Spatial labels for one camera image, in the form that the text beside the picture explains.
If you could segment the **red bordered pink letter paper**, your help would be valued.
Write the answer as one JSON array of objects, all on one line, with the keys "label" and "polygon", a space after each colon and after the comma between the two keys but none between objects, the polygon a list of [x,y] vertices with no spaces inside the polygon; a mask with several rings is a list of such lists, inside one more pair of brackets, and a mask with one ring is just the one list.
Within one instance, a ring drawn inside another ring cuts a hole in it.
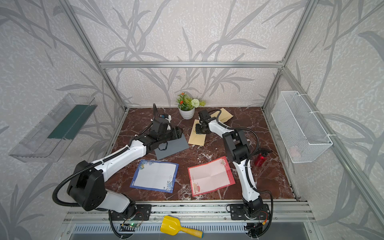
[{"label": "red bordered pink letter paper", "polygon": [[188,168],[193,197],[214,192],[235,184],[226,157]]}]

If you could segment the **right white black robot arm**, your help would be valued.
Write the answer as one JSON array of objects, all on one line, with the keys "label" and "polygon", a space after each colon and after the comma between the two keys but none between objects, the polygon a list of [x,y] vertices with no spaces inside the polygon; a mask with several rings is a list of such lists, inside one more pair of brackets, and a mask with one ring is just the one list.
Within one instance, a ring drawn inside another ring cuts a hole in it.
[{"label": "right white black robot arm", "polygon": [[[207,110],[199,111],[198,114],[199,123],[196,124],[196,133],[215,133],[223,139],[226,157],[228,161],[234,164],[241,182],[244,212],[250,218],[253,218],[264,206],[261,194],[272,194],[268,190],[258,190],[252,174],[251,158],[260,149],[260,139],[258,135],[249,128],[229,127],[220,122],[218,116],[212,117],[211,113]],[[245,131],[252,133],[256,137],[257,145],[253,150],[250,150]]]}]

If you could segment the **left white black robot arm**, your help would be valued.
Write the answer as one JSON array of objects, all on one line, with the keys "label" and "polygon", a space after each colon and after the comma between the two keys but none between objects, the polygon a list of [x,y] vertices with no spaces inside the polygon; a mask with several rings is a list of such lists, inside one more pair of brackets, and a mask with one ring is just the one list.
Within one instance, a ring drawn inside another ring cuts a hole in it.
[{"label": "left white black robot arm", "polygon": [[91,163],[78,163],[74,173],[54,189],[54,203],[64,207],[81,207],[85,211],[134,214],[137,210],[135,202],[124,194],[108,190],[106,182],[125,166],[151,153],[161,144],[180,139],[182,135],[183,129],[172,126],[169,118],[154,118],[141,134],[133,137],[120,150]]}]

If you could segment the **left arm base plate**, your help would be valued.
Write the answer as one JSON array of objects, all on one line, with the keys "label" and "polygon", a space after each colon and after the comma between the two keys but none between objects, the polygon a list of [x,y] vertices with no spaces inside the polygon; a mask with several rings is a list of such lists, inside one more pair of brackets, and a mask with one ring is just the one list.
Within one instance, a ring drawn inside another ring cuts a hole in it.
[{"label": "left arm base plate", "polygon": [[128,206],[122,213],[111,211],[112,221],[134,220],[148,221],[151,214],[152,205],[134,204]]}]

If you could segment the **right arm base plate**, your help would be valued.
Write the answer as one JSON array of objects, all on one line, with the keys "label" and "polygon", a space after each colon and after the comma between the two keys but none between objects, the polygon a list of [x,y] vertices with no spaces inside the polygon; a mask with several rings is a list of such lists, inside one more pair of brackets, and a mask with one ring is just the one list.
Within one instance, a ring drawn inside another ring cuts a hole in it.
[{"label": "right arm base plate", "polygon": [[252,210],[250,207],[247,207],[244,204],[231,204],[229,213],[231,214],[231,220],[259,220],[265,221],[270,218],[270,209],[268,204],[263,204],[261,207],[256,207]]}]

